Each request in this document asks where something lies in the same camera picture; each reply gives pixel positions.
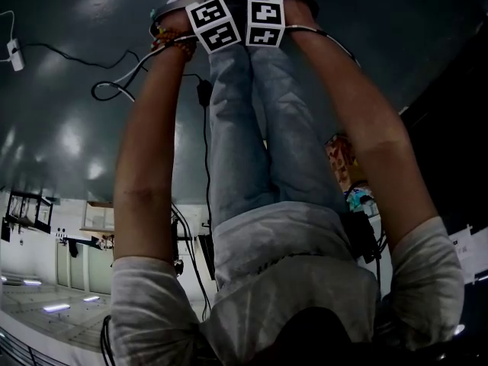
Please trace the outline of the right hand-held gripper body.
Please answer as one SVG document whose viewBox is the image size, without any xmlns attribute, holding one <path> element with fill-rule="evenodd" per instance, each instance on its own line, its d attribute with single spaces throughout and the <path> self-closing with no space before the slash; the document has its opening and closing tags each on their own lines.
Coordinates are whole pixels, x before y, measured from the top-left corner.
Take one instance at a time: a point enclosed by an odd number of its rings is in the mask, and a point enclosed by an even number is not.
<svg viewBox="0 0 488 366">
<path fill-rule="evenodd" d="M 283 0 L 247 1 L 247 47 L 279 47 L 284 29 Z"/>
</svg>

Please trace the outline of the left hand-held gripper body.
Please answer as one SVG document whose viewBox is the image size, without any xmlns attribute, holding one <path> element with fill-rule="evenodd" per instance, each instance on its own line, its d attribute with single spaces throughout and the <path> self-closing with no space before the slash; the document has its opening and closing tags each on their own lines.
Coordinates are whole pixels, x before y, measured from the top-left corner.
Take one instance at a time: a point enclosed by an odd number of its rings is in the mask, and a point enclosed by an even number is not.
<svg viewBox="0 0 488 366">
<path fill-rule="evenodd" d="M 242 42 L 224 0 L 197 0 L 186 7 L 186 12 L 194 34 L 208 54 Z"/>
</svg>

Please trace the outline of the person's right forearm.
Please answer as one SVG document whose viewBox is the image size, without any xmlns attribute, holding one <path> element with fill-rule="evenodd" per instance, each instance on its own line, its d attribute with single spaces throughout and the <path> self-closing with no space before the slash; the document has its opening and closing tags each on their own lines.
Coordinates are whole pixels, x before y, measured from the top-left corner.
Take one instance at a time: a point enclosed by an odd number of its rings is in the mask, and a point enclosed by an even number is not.
<svg viewBox="0 0 488 366">
<path fill-rule="evenodd" d="M 295 31 L 292 38 L 332 100 L 374 193 L 388 246 L 395 249 L 408 233 L 438 214 L 409 134 L 399 114 L 341 47 L 312 31 Z"/>
</svg>

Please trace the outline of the black jointed arm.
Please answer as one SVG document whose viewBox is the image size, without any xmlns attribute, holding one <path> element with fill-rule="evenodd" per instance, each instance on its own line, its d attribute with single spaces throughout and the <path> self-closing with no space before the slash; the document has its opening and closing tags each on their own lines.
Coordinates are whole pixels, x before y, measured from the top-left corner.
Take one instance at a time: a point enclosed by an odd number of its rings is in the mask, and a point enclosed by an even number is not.
<svg viewBox="0 0 488 366">
<path fill-rule="evenodd" d="M 68 236 L 60 236 L 59 243 L 68 247 L 69 254 L 72 258 L 77 258 L 80 253 L 78 245 L 88 246 L 97 250 L 113 249 L 114 237 L 110 235 L 102 236 L 101 238 L 91 236 L 90 239 L 74 239 Z"/>
</svg>

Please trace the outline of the person's left forearm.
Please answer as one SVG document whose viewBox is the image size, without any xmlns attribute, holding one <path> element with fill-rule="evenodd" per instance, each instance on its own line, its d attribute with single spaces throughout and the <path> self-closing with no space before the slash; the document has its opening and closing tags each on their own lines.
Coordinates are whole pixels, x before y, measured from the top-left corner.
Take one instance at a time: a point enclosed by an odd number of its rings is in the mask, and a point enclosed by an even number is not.
<svg viewBox="0 0 488 366">
<path fill-rule="evenodd" d="M 114 183 L 114 256 L 173 262 L 171 209 L 175 118 L 187 54 L 155 56 L 130 110 Z"/>
</svg>

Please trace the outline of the person's right hand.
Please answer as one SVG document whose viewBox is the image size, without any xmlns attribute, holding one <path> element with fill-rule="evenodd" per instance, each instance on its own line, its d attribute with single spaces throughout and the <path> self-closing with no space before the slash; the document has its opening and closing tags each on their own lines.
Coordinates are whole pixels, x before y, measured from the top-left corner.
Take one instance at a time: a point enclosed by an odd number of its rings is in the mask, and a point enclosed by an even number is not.
<svg viewBox="0 0 488 366">
<path fill-rule="evenodd" d="M 304 0 L 283 0 L 285 24 L 318 28 L 309 5 Z"/>
</svg>

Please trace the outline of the person's left hand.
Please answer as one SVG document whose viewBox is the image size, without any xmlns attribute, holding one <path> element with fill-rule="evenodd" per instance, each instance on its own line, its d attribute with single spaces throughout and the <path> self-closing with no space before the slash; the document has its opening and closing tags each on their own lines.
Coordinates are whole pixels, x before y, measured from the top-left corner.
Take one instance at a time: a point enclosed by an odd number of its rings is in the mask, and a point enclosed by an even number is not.
<svg viewBox="0 0 488 366">
<path fill-rule="evenodd" d="M 194 42 L 197 38 L 194 35 L 186 10 L 178 9 L 157 18 L 152 39 L 162 42 L 170 40 Z"/>
</svg>

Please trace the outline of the black power adapter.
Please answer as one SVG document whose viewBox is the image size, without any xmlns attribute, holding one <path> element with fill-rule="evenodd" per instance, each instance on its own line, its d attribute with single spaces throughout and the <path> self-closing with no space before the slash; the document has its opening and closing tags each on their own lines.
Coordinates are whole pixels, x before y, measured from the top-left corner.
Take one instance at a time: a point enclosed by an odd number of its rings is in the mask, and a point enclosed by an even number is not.
<svg viewBox="0 0 488 366">
<path fill-rule="evenodd" d="M 213 86 L 208 80 L 199 80 L 197 84 L 197 96 L 201 107 L 207 108 L 210 105 L 212 91 Z"/>
</svg>

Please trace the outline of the light blue jeans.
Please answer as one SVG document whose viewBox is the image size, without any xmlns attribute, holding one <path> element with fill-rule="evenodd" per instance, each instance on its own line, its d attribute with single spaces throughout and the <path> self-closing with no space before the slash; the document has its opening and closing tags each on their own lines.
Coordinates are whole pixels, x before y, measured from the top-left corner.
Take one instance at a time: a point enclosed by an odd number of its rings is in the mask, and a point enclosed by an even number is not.
<svg viewBox="0 0 488 366">
<path fill-rule="evenodd" d="M 285 52 L 236 44 L 209 61 L 212 226 L 283 201 L 344 213 L 319 124 Z"/>
</svg>

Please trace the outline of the colourful printed box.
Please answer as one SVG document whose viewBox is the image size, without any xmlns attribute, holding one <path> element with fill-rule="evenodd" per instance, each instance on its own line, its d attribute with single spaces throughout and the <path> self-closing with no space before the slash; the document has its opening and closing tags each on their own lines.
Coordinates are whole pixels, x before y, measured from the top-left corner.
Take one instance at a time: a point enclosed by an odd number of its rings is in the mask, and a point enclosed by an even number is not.
<svg viewBox="0 0 488 366">
<path fill-rule="evenodd" d="M 345 193 L 357 181 L 364 178 L 355 151 L 347 136 L 336 134 L 326 143 L 326 154 L 332 171 Z"/>
</svg>

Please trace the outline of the teal object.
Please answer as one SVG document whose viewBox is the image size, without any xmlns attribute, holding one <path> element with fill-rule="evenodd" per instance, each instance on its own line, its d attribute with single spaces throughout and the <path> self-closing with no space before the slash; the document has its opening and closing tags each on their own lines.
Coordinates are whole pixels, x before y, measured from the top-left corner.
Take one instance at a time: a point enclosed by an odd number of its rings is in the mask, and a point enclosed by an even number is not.
<svg viewBox="0 0 488 366">
<path fill-rule="evenodd" d="M 376 201 L 369 187 L 356 187 L 347 194 L 346 202 L 351 212 L 364 211 L 368 216 L 375 213 Z"/>
</svg>

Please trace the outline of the white power strip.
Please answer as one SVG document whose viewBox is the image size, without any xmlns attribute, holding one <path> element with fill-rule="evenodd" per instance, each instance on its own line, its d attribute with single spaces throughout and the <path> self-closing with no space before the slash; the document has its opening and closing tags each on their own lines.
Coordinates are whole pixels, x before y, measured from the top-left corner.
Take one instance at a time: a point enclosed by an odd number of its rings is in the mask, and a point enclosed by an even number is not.
<svg viewBox="0 0 488 366">
<path fill-rule="evenodd" d="M 20 44 L 17 39 L 10 40 L 7 44 L 10 62 L 15 72 L 21 71 L 24 67 L 24 58 L 21 53 Z"/>
</svg>

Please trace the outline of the black workbench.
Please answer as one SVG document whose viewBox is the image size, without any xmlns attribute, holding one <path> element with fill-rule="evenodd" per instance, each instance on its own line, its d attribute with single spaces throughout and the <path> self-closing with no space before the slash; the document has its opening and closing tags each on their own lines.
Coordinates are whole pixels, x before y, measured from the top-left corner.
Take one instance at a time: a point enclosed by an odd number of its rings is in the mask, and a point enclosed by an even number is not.
<svg viewBox="0 0 488 366">
<path fill-rule="evenodd" d="M 488 21 L 402 114 L 450 234 L 488 227 Z"/>
</svg>

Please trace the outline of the white framed window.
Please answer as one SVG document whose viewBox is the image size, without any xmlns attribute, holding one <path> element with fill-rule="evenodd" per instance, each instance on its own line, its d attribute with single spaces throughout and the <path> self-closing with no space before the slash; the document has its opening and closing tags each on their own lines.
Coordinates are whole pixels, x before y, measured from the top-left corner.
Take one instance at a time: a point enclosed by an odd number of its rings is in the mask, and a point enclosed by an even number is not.
<svg viewBox="0 0 488 366">
<path fill-rule="evenodd" d="M 108 233 L 114 231 L 112 202 L 86 201 L 82 210 L 80 230 Z"/>
</svg>

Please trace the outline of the black stand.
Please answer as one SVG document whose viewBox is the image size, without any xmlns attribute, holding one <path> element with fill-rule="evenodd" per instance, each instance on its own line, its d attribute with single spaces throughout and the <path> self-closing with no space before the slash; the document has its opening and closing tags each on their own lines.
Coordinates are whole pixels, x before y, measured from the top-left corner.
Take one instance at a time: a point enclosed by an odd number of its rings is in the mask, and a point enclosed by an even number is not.
<svg viewBox="0 0 488 366">
<path fill-rule="evenodd" d="M 210 225 L 208 223 L 201 224 L 201 231 L 197 235 L 201 251 L 204 256 L 204 261 L 211 280 L 215 280 L 215 265 L 214 265 L 214 241 Z"/>
</svg>

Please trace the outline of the black waist pack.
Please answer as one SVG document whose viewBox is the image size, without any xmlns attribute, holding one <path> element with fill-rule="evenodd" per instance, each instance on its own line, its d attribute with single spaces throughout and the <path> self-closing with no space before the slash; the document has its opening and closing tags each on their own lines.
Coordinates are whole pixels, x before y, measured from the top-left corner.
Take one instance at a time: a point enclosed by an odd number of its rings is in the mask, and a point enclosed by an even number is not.
<svg viewBox="0 0 488 366">
<path fill-rule="evenodd" d="M 344 213 L 340 220 L 355 260 L 362 257 L 365 263 L 371 263 L 380 258 L 374 229 L 364 212 Z"/>
</svg>

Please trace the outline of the grey t-shirt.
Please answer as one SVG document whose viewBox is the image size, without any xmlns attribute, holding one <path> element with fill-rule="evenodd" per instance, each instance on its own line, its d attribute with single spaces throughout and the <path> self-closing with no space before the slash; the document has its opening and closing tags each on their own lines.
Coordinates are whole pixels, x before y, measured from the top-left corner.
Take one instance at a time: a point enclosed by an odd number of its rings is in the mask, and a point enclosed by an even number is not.
<svg viewBox="0 0 488 366">
<path fill-rule="evenodd" d="M 439 217 L 393 249 L 388 303 L 327 208 L 271 204 L 221 223 L 213 235 L 219 290 L 203 322 L 170 264 L 146 257 L 114 263 L 110 340 L 117 366 L 188 366 L 205 357 L 244 364 L 311 308 L 334 313 L 353 342 L 408 350 L 448 341 L 461 318 L 462 269 Z"/>
</svg>

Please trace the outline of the white paper sheet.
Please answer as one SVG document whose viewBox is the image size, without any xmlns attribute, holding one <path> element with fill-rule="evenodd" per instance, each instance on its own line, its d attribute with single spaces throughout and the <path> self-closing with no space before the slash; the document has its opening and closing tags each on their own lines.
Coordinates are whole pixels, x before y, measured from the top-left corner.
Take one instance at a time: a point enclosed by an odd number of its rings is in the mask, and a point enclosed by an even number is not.
<svg viewBox="0 0 488 366">
<path fill-rule="evenodd" d="M 449 236 L 461 263 L 465 284 L 488 279 L 488 227 L 471 233 L 471 226 Z"/>
</svg>

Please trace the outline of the black metal frame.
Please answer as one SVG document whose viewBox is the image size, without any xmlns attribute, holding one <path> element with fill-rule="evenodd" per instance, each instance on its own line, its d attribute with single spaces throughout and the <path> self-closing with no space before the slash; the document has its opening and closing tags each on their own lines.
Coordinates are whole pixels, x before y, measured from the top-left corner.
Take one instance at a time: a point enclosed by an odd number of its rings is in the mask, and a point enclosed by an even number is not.
<svg viewBox="0 0 488 366">
<path fill-rule="evenodd" d="M 39 194 L 11 191 L 4 216 L 9 225 L 51 233 L 53 202 Z"/>
</svg>

